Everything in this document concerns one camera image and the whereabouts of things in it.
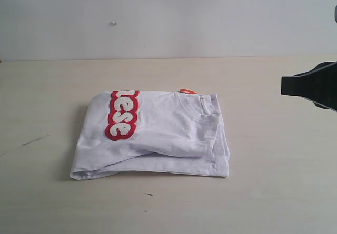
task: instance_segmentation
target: small dark mark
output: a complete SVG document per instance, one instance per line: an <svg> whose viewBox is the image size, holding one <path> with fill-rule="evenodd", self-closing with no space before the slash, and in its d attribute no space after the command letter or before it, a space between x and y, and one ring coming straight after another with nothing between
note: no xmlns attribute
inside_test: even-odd
<svg viewBox="0 0 337 234"><path fill-rule="evenodd" d="M50 135L47 134L47 136L44 136L44 137L41 137L41 138L37 138L37 139L34 139L34 140L29 141L29 142L27 142L27 143L24 143L24 144L22 144L22 146L26 146L26 145L28 145L28 144L30 144L30 143L32 143L32 142L35 142L35 141L40 141L41 139L44 139L44 138L49 137L49 136L50 136Z"/></svg>

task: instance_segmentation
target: white wall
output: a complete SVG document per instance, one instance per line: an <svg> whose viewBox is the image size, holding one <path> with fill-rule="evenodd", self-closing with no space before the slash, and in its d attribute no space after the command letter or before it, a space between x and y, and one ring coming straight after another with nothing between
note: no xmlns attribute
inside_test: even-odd
<svg viewBox="0 0 337 234"><path fill-rule="evenodd" d="M337 0L0 0L0 59L335 53ZM110 21L117 21L111 27Z"/></svg>

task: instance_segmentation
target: white letter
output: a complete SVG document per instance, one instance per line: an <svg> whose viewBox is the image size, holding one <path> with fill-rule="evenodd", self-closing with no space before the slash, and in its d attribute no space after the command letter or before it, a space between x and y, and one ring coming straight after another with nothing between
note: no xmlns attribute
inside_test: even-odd
<svg viewBox="0 0 337 234"><path fill-rule="evenodd" d="M112 136L115 137L118 134L117 130L119 130L121 135L127 135L130 129L131 129L131 125L127 123L118 123L118 124L114 124L113 126L111 126L110 133Z"/></svg>
<svg viewBox="0 0 337 234"><path fill-rule="evenodd" d="M136 91L134 90L125 90L125 91L118 91L116 97L120 96L133 96Z"/></svg>
<svg viewBox="0 0 337 234"><path fill-rule="evenodd" d="M122 105L124 111L130 111L133 108L132 100L129 97L126 97L126 96L122 96L122 97L117 98L117 100L114 103L115 110L121 111L122 110L121 105Z"/></svg>
<svg viewBox="0 0 337 234"><path fill-rule="evenodd" d="M124 112L123 114L119 111L117 111L113 116L112 120L115 123L120 123L120 122L130 122L132 120L133 116L129 112Z"/></svg>

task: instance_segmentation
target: orange tag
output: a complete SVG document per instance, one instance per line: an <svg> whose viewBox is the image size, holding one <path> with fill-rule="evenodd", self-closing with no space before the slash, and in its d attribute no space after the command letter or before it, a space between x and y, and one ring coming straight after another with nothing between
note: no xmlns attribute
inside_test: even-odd
<svg viewBox="0 0 337 234"><path fill-rule="evenodd" d="M198 94L197 92L191 91L189 89L182 88L179 90L179 92L185 93L185 94Z"/></svg>

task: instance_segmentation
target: wooden table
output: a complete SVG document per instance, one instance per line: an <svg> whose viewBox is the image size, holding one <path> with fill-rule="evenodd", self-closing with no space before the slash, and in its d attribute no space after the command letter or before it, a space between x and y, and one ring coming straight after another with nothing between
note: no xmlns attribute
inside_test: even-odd
<svg viewBox="0 0 337 234"><path fill-rule="evenodd" d="M2 62L0 233L337 233L337 113L280 94L281 76L327 60L336 57ZM94 95L180 88L218 93L228 178L70 180Z"/></svg>

